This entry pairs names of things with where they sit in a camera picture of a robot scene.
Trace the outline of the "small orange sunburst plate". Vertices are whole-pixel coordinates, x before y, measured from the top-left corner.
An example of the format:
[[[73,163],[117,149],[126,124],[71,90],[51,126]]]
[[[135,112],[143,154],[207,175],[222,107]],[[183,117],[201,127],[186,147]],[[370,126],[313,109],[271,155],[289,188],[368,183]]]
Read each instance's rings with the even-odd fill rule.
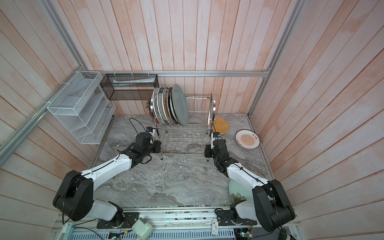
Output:
[[[235,135],[235,140],[237,144],[247,150],[257,149],[260,144],[259,136],[251,130],[239,130]]]

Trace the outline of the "grey green plain plate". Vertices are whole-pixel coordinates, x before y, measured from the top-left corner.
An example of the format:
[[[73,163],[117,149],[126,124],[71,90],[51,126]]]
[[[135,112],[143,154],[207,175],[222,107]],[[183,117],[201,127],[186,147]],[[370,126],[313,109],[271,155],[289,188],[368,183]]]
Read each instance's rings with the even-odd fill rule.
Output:
[[[182,126],[189,124],[189,109],[186,96],[178,84],[174,84],[171,91],[173,114]]]

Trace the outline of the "white plate green text rim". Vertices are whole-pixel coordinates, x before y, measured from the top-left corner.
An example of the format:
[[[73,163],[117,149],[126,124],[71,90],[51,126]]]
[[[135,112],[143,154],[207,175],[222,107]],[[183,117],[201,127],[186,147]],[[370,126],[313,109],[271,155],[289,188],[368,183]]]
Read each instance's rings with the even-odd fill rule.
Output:
[[[157,90],[157,115],[158,115],[159,122],[162,125],[165,125],[166,123],[165,123],[165,121],[164,121],[164,119],[162,117],[162,113],[161,113],[161,110],[160,110],[160,108],[161,108],[161,105],[160,105],[160,93],[161,93],[162,89],[163,88],[158,88],[158,90]]]

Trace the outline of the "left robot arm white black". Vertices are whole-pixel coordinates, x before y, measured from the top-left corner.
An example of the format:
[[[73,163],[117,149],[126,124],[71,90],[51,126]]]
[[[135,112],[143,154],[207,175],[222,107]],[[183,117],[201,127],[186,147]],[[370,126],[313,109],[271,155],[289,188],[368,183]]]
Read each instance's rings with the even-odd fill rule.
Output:
[[[111,160],[82,172],[68,172],[53,199],[53,206],[75,222],[87,217],[106,221],[112,228],[121,227],[125,219],[123,209],[112,202],[96,200],[94,190],[160,152],[161,142],[155,140],[153,134],[137,134],[135,141]]]

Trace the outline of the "black round plate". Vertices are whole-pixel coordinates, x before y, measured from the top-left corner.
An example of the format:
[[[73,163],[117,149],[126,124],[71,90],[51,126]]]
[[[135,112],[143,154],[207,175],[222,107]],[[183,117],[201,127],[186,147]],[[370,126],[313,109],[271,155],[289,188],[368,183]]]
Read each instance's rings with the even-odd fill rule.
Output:
[[[171,104],[171,91],[172,91],[172,87],[169,88],[168,94],[167,94],[168,109],[169,109],[169,113],[170,113],[170,116],[171,116],[171,125],[175,125],[175,122],[174,122],[175,119],[174,119],[174,116],[173,116],[172,104]]]

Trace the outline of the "light green lotus plate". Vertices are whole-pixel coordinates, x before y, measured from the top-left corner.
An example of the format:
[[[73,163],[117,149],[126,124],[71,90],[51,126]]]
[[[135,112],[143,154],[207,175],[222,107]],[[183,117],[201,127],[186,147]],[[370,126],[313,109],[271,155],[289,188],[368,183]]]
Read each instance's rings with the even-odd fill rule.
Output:
[[[251,191],[247,190],[240,183],[235,180],[230,180],[229,182],[229,193],[230,198],[233,201],[233,204],[239,204],[246,202],[247,204],[254,204],[253,194]]]

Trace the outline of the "large orange sunburst plate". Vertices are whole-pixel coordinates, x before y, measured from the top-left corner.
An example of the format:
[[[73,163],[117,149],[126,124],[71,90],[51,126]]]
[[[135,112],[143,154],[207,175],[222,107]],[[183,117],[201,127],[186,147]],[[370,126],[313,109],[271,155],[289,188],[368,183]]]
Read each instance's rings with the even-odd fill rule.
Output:
[[[163,90],[163,108],[166,116],[167,125],[171,125],[171,120],[169,117],[168,103],[167,103],[167,94],[169,88],[164,88]]]

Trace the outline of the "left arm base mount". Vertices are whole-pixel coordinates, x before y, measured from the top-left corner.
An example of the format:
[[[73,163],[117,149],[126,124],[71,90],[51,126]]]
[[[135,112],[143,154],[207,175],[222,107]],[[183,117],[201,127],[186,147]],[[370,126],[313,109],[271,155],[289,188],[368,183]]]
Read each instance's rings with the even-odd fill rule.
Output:
[[[130,229],[134,225],[134,223],[139,219],[139,216],[139,212],[118,211],[117,214],[110,221],[99,220],[97,224],[97,229]]]

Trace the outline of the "cream plate red berry pattern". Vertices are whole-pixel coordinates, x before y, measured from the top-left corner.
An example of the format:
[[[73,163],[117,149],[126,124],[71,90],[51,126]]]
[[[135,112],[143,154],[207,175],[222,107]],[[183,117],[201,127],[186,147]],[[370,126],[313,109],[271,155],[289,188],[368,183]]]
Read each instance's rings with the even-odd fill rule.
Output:
[[[173,97],[172,97],[172,91],[171,91],[171,104],[172,104],[172,112],[173,112],[173,116],[174,116],[174,122],[175,122],[175,125],[179,125],[180,123],[179,123],[179,121],[178,121],[178,118],[177,118],[177,116],[176,116],[176,114],[175,114],[175,109],[174,109],[174,102],[173,102]]]

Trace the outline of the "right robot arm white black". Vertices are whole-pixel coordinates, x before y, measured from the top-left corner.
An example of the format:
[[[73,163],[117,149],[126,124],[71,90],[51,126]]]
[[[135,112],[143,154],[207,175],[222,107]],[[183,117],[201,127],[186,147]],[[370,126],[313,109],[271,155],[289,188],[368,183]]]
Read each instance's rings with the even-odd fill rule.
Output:
[[[296,214],[283,185],[278,180],[266,180],[246,169],[230,157],[226,141],[217,139],[205,148],[205,157],[214,160],[217,170],[237,184],[245,194],[234,192],[238,198],[229,210],[219,210],[218,217],[234,223],[256,221],[267,232],[281,228],[294,220]]]

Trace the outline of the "white plate cloud line pattern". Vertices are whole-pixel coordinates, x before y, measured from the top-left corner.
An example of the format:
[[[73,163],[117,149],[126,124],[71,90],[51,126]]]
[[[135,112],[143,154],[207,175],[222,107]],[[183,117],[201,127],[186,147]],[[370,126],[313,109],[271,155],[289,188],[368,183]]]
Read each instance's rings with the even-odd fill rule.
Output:
[[[151,97],[151,100],[150,100],[150,112],[152,114],[152,118],[153,118],[153,121],[154,121],[154,124],[156,124],[158,121],[157,121],[157,116],[156,116],[156,110],[155,110],[155,96],[156,96],[156,91],[158,90],[159,88],[155,88],[153,93],[152,93],[152,97]]]

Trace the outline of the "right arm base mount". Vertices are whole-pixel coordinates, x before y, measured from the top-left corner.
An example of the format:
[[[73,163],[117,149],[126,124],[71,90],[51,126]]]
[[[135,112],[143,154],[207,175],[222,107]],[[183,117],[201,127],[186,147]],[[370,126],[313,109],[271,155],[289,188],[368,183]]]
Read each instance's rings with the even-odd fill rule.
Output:
[[[257,221],[249,219],[241,219],[234,209],[224,210],[218,208],[214,210],[217,215],[219,226],[256,226]]]

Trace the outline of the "stainless steel dish rack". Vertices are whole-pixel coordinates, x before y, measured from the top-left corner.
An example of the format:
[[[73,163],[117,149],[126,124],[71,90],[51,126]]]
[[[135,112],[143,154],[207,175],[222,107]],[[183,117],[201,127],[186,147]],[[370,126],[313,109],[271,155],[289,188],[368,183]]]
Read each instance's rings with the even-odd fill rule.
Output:
[[[154,124],[162,154],[204,155],[206,145],[211,143],[211,132],[216,115],[216,100],[210,96],[187,96],[189,124]]]

